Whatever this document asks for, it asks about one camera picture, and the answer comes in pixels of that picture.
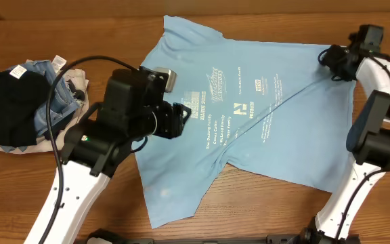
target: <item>blue denim fabric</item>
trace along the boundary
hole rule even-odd
[[[29,71],[44,75],[49,84],[52,84],[53,80],[56,78],[52,63],[49,60],[32,61],[19,65]],[[51,102],[51,124],[54,125],[58,123],[80,107],[81,105],[73,98],[72,92],[67,88],[64,79],[61,78],[55,88],[55,97]],[[47,131],[46,103],[42,104],[39,109],[37,109],[34,117],[34,127],[37,132],[37,137],[42,136]],[[1,148],[5,152],[10,152],[15,149],[11,146],[2,146]]]

